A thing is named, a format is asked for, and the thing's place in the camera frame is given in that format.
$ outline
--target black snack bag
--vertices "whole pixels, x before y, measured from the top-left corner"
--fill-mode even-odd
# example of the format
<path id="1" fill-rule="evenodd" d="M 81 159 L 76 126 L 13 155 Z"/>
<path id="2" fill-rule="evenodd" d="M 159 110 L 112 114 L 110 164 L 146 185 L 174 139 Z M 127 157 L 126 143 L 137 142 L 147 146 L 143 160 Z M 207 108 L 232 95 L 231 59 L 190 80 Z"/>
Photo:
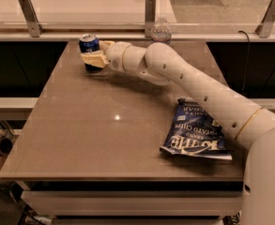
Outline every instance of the black snack bag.
<path id="1" fill-rule="evenodd" d="M 172 155 L 231 160 L 222 127 L 193 99 L 180 98 L 161 151 Z"/>

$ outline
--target blue can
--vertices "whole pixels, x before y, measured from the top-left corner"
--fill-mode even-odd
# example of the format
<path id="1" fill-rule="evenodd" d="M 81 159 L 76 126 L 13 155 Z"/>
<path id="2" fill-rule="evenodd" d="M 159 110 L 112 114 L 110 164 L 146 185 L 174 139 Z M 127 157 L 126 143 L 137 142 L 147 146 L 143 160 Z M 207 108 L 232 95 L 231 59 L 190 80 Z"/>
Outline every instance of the blue can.
<path id="1" fill-rule="evenodd" d="M 99 40 L 93 34 L 84 34 L 79 42 L 81 53 L 91 53 L 99 50 Z M 91 64 L 84 64 L 88 72 L 101 71 L 101 67 L 94 67 Z"/>

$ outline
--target white surface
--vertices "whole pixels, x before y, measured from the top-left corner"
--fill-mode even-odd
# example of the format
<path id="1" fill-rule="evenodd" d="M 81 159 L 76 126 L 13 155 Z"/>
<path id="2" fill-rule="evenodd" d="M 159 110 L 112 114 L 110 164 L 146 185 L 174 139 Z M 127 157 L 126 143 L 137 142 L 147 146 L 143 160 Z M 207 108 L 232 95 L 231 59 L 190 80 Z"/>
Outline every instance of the white surface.
<path id="1" fill-rule="evenodd" d="M 41 23 L 144 23 L 145 0 L 32 0 Z M 169 0 L 157 0 L 159 16 L 176 18 Z M 0 0 L 0 22 L 24 22 L 18 0 Z"/>

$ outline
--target clear plastic bottle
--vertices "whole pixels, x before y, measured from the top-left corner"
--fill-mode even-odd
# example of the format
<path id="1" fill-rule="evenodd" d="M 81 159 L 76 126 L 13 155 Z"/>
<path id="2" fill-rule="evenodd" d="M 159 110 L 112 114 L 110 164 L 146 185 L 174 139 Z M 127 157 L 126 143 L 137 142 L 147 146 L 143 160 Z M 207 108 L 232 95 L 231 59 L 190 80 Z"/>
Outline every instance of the clear plastic bottle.
<path id="1" fill-rule="evenodd" d="M 152 43 L 162 42 L 169 45 L 172 39 L 171 25 L 165 19 L 156 21 L 151 29 L 151 39 Z"/>

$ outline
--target table top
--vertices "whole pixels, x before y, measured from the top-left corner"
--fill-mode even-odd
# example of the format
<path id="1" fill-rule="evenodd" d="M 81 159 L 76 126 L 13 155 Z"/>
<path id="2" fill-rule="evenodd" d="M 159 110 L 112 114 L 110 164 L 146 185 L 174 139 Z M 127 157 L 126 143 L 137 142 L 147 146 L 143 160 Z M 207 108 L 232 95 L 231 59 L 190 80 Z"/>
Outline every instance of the table top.
<path id="1" fill-rule="evenodd" d="M 132 42 L 146 47 L 148 41 Z M 193 66 L 225 83 L 204 41 L 172 41 Z M 176 99 L 175 83 L 157 86 L 109 70 L 88 74 L 78 41 L 68 43 L 14 144 L 0 177 L 7 180 L 241 181 L 242 153 L 232 161 L 171 157 L 160 151 Z"/>
<path id="2" fill-rule="evenodd" d="M 31 0 L 40 23 L 144 23 L 145 0 Z M 157 18 L 176 18 L 169 0 L 157 0 Z M 0 0 L 0 22 L 25 22 L 18 0 Z"/>

